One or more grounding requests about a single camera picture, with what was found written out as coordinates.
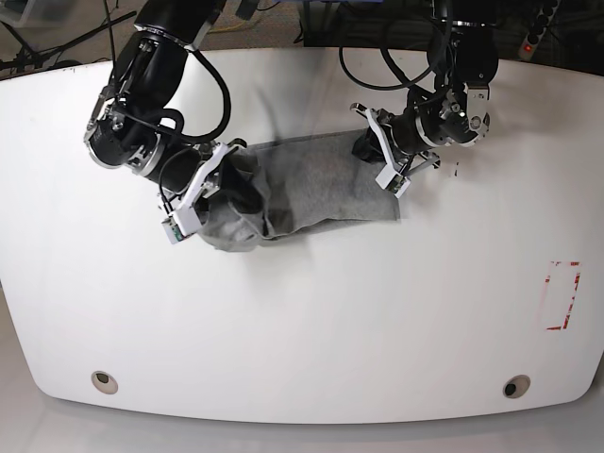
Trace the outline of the red tape marking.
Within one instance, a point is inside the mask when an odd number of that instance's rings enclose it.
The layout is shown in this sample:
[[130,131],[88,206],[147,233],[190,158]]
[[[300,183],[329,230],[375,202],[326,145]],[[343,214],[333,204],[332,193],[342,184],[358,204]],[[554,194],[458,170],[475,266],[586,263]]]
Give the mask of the red tape marking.
[[540,323],[545,331],[567,329],[579,287],[579,261],[550,262],[542,294]]

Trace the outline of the black power strip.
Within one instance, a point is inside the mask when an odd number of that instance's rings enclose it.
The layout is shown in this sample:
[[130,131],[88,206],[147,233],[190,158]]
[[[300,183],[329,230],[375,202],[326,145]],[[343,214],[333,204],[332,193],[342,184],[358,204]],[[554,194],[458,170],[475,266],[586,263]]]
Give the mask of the black power strip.
[[518,50],[518,58],[523,61],[532,60],[532,57],[547,32],[547,29],[551,25],[561,2],[561,0],[545,0],[542,3],[537,14],[530,22],[528,33]]

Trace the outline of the grey T-shirt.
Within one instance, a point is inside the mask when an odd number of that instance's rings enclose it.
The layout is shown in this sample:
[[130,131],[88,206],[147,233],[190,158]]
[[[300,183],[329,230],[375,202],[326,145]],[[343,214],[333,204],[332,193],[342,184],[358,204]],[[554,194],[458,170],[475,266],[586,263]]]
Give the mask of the grey T-shirt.
[[235,168],[260,194],[263,208],[247,214],[222,195],[202,214],[200,237],[226,252],[248,252],[298,233],[361,221],[395,222],[397,199],[380,189],[380,163],[352,154],[358,130],[258,143],[232,155]]

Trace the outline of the right table grommet hole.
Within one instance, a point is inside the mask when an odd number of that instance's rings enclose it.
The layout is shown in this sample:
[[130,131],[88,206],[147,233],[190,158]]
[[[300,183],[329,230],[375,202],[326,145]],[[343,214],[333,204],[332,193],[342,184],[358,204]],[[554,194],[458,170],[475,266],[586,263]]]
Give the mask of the right table grommet hole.
[[528,391],[530,384],[530,378],[526,375],[512,377],[503,386],[503,395],[509,399],[520,398]]

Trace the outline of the left table grommet hole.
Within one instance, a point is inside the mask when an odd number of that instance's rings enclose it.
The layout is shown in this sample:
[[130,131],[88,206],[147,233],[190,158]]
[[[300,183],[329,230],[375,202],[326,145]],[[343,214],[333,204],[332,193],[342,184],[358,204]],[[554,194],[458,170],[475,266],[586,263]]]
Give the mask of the left table grommet hole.
[[95,371],[91,375],[92,385],[102,394],[116,394],[118,382],[110,374],[103,371]]

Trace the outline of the table grommet hole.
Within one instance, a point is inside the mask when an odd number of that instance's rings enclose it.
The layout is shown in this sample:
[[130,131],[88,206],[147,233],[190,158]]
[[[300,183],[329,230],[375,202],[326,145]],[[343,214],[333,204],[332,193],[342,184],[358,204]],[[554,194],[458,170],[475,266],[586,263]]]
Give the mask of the table grommet hole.
[[503,386],[503,395],[509,399],[520,398],[528,391],[530,384],[530,378],[526,375],[512,377]]
[[116,394],[118,382],[110,374],[103,371],[95,371],[91,375],[92,385],[102,394]]

